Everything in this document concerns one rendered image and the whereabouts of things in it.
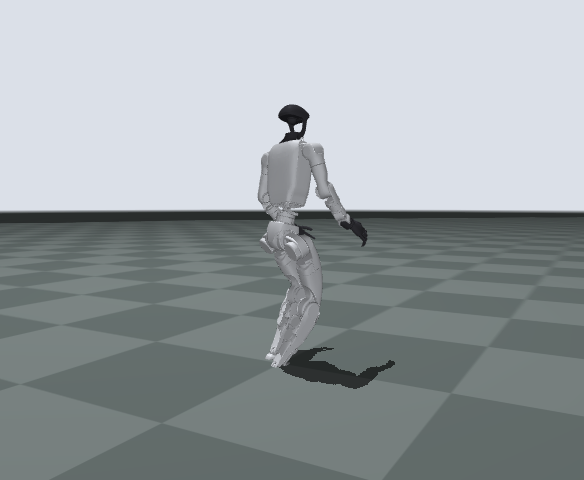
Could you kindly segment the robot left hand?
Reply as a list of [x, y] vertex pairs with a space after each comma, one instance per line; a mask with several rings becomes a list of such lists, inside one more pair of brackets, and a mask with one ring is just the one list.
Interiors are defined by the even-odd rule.
[[303, 229], [308, 229], [308, 230], [312, 231], [313, 230], [312, 228], [307, 227], [307, 226], [299, 226], [299, 225], [296, 225], [295, 223], [294, 223], [294, 225], [299, 227], [299, 235], [304, 235], [305, 234], [305, 235], [307, 235], [307, 236], [315, 239], [315, 237], [313, 237], [312, 235], [310, 235], [309, 233], [307, 233], [307, 232], [305, 232], [303, 230]]

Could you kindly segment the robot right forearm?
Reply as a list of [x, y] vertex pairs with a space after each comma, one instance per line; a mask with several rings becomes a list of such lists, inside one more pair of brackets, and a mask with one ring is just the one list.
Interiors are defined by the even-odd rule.
[[333, 185], [330, 182], [328, 183], [328, 189], [332, 197], [329, 197], [325, 200], [326, 206], [330, 209], [332, 215], [340, 227], [342, 227], [340, 225], [342, 221], [346, 221], [350, 224], [350, 215], [346, 213]]

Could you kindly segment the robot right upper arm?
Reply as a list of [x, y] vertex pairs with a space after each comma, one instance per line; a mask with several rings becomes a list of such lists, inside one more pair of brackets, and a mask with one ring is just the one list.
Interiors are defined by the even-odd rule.
[[317, 187], [317, 197], [326, 199], [332, 197], [328, 189], [327, 169], [324, 160], [324, 149], [319, 143], [301, 143], [302, 155], [308, 159]]

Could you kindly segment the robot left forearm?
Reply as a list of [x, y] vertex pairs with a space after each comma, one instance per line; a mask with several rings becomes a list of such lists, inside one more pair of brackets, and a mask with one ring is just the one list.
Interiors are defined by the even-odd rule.
[[265, 212], [272, 217], [273, 220], [276, 219], [277, 212], [280, 213], [281, 211], [280, 208], [277, 206], [272, 205], [266, 206], [262, 204], [262, 207], [264, 208]]

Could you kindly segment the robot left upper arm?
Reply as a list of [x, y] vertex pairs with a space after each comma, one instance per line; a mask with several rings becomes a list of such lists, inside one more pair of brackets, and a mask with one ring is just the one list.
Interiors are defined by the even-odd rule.
[[[270, 152], [270, 151], [269, 151]], [[258, 189], [258, 200], [261, 204], [269, 206], [270, 199], [267, 191], [267, 176], [268, 176], [268, 155], [269, 152], [263, 154], [261, 158], [261, 177]]]

